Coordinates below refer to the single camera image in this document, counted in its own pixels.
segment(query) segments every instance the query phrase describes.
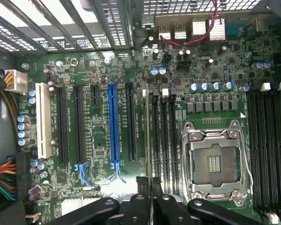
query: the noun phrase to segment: capacitor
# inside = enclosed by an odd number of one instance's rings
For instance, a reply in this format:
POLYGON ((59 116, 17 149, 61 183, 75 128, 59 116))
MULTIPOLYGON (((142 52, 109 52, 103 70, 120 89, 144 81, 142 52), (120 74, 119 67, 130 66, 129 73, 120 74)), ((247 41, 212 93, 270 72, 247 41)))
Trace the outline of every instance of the capacitor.
POLYGON ((184 55, 183 55, 183 58, 186 59, 190 54, 191 54, 191 51, 190 50, 186 50, 184 55))
POLYGON ((250 87, 248 85, 239 87, 239 91, 241 91, 241 92, 247 92, 249 90, 250 90, 250 87))
POLYGON ((57 85, 56 85, 53 81, 48 81, 48 85, 49 85, 50 87, 57 88, 57 85))
POLYGON ((167 72, 167 70, 164 67, 159 68, 160 75, 165 75, 166 72, 167 72))
POLYGON ((18 129, 19 130, 27 130, 29 128, 29 124, 28 123, 19 123, 18 124, 18 129))
POLYGON ((217 51, 217 55, 222 55, 226 52, 227 47, 226 46, 222 46, 218 51, 217 51))
POLYGON ((30 165, 32 167, 37 167, 37 165, 41 162, 41 160, 39 158, 36 158, 36 159, 33 159, 31 162, 30 162, 30 165))
POLYGON ((47 75, 53 75, 53 71, 50 70, 49 68, 45 68, 45 69, 43 70, 43 72, 44 72, 44 74, 47 74, 47 75))
POLYGON ((200 90, 201 91, 207 91, 208 89, 208 84, 207 83, 202 83, 201 86, 200 86, 200 90))
POLYGON ((258 70, 258 69, 262 69, 264 66, 264 63, 259 61, 259 62, 254 62, 252 64, 252 68, 255 69, 255 70, 258 70))
POLYGON ((177 54, 177 59, 178 59, 178 60, 181 59, 182 56, 183 56, 183 51, 180 50, 180 51, 178 52, 178 54, 177 54))
POLYGON ((35 104, 36 101, 37 101, 37 100, 36 100, 35 97, 30 97, 29 100, 28 100, 28 102, 29 102, 31 105, 35 104))
POLYGON ((220 86, 221 86, 220 83, 215 82, 211 85, 211 90, 218 91, 220 89, 220 86))
POLYGON ((272 67, 272 62, 270 60, 264 61, 263 69, 270 69, 272 67))
POLYGON ((18 137, 19 138, 25 138, 29 137, 29 131, 28 130, 21 130, 18 132, 18 137))
POLYGON ((34 195, 36 192, 40 191, 41 190, 41 187, 39 185, 35 185, 34 187, 32 187, 31 189, 29 189, 27 191, 27 193, 29 195, 34 195))
POLYGON ((159 53, 159 50, 158 50, 157 48, 154 49, 154 50, 153 50, 153 54, 152 54, 152 58, 156 60, 157 57, 158 57, 158 53, 159 53))
POLYGON ((41 193, 40 193, 40 192, 36 192, 35 194, 30 195, 30 196, 28 197, 28 199, 29 199, 29 201, 34 201, 34 200, 36 200, 36 199, 38 199, 38 198, 40 198, 40 197, 41 197, 41 193))
POLYGON ((26 144, 29 144, 29 138, 21 138, 21 139, 19 139, 19 140, 18 140, 18 144, 19 144, 20 146, 24 146, 24 145, 26 145, 26 144))
POLYGON ((151 74, 152 74, 152 76, 157 76, 157 74, 158 74, 158 69, 157 69, 157 68, 152 68, 152 69, 151 69, 151 74))
POLYGON ((19 115, 17 120, 19 123, 24 123, 29 121, 29 117, 26 115, 19 115))
POLYGON ((39 177, 44 179, 48 176, 48 173, 46 171, 42 171, 40 174, 39 174, 39 177))
POLYGON ((38 165, 37 165, 37 168, 39 169, 39 170, 44 170, 44 169, 46 169, 48 167, 48 162, 46 162, 46 161, 43 161, 43 162, 41 162, 41 163, 39 163, 38 165))
POLYGON ((36 95, 36 91, 35 91, 34 89, 30 89, 30 90, 28 91, 28 95, 31 96, 31 97, 33 97, 33 96, 36 95))
POLYGON ((38 171, 39 171, 39 169, 38 169, 37 167, 32 167, 32 168, 29 169, 29 173, 30 173, 30 174, 35 174, 35 173, 37 173, 38 171))
POLYGON ((231 90, 232 89, 232 83, 231 82, 227 82, 224 84, 223 88, 224 90, 228 91, 228 90, 231 90))
POLYGON ((62 61, 56 61, 55 65, 56 67, 62 67, 64 63, 62 61))
POLYGON ((191 86, 189 87, 190 91, 195 92, 199 89, 198 84, 192 83, 191 86))
POLYGON ((205 64, 205 67, 208 68, 213 64, 214 60, 213 59, 208 59, 207 63, 205 64))

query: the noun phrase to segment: yellow wire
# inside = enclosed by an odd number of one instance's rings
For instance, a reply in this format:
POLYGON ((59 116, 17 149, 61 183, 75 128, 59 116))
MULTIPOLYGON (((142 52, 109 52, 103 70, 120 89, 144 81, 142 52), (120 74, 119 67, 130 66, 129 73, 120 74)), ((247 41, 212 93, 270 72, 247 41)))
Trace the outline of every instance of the yellow wire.
POLYGON ((1 174, 1 173, 15 174, 15 172, 10 171, 10 170, 4 170, 4 171, 1 171, 0 174, 1 174))

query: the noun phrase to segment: white connector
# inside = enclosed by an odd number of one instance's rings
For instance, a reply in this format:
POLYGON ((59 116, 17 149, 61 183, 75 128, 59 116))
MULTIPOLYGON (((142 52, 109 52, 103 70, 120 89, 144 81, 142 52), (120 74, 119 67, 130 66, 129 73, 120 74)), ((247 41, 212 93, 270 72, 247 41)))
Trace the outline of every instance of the white connector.
POLYGON ((7 87, 5 90, 27 95, 27 74, 21 73, 15 69, 7 69, 4 73, 11 74, 14 79, 14 84, 7 87))
POLYGON ((37 105, 37 155, 38 158, 52 156, 50 93, 46 83, 36 83, 37 105))

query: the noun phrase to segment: ventilated metal grille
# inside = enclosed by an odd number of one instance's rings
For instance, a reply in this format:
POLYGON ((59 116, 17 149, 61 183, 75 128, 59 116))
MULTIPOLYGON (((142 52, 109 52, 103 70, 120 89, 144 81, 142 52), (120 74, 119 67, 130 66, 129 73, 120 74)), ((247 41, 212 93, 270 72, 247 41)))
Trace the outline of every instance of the ventilated metal grille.
MULTIPOLYGON (((219 10, 252 9, 260 0, 218 0, 219 10)), ((209 12, 214 10, 211 0, 145 0, 144 14, 209 12)))

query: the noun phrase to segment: wire bundle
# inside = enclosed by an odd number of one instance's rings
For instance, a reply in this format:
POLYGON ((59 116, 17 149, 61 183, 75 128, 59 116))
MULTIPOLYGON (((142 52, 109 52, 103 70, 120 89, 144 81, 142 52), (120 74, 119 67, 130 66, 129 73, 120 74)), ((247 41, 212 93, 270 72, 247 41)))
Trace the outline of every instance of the wire bundle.
POLYGON ((0 193, 9 201, 16 200, 14 159, 0 164, 0 193))

